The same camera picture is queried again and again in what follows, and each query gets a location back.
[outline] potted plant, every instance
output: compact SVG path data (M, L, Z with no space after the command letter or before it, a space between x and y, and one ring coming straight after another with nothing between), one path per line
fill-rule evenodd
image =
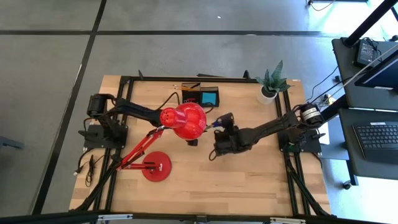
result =
M260 103L269 104L274 100L278 92L286 91L288 88L290 88L290 85L286 84L286 78L280 77L283 66L284 63L281 60L271 76L269 75L269 71L267 69L264 79L256 77L257 82L262 85L257 94L257 99L260 101Z

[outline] caster wheel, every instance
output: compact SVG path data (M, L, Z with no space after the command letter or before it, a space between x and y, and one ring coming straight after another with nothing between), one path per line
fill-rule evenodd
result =
M397 41L397 40L398 40L398 35L394 35L394 36L390 39L390 41L392 41L392 42Z
M343 183L343 188L348 190L351 188L351 182L349 180L347 180L345 183Z

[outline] gray carpet floor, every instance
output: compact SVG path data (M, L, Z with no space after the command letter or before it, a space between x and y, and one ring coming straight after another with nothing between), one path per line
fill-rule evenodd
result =
M0 30L91 30L100 2L2 0ZM44 213L68 210L75 184L72 174L83 145L77 131L82 128L88 98L98 92L103 75L137 75L140 69L146 76L206 73L241 77L247 69L256 77L284 60L285 76L301 79L310 96L312 87L336 67L332 38L349 35L373 7L364 2L336 2L317 12L306 7L305 1L292 0L108 1L99 30L294 30L322 31L324 36L97 36ZM365 36L380 39L386 36L386 29L376 24ZM88 38L0 35L0 136L25 143L23 150L0 150L2 217L30 212ZM315 95L332 85L327 80ZM333 214L396 222L396 181L360 177L359 186L342 190L340 184L348 180L345 161L323 160L323 171Z

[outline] black keyboard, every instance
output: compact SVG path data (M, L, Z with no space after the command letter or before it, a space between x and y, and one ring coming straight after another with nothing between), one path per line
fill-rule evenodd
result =
M366 160L398 164L398 122L353 125Z

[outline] wooden tabletop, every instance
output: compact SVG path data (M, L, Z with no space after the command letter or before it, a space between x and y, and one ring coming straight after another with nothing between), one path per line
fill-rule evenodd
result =
M104 76L99 92L116 95L119 80L120 76ZM301 81L289 80L288 83L293 85L289 89L292 107L304 103ZM157 108L175 91L173 84L179 85L181 82L135 81L131 101L148 108ZM235 123L240 128L254 128L277 117L275 103L262 105L256 99L256 94L260 91L259 84L204 82L201 85L218 86L220 91L220 107L207 114L208 123L229 112L233 112ZM284 112L283 97L280 99ZM176 107L176 98L165 105L168 106ZM153 129L147 121L133 117L128 117L127 125L129 133L122 156L128 154ZM188 146L173 131L165 131L146 153L162 151L170 157L172 171L169 177L162 182L150 182L139 170L119 171L111 210L208 215L292 215L285 165L276 134L261 139L250 151L227 154L209 161L213 143L212 131L204 133L196 147ZM104 149L93 150L82 162L89 160L91 154L94 154L95 159L99 158L104 154ZM306 186L323 209L330 212L319 161L313 155L304 153L301 154L301 160ZM99 162L96 166L91 187L85 186L87 167L78 175L70 208L79 206L94 188L100 164ZM107 191L106 185L100 208L104 208ZM297 186L295 191L299 211L303 213Z

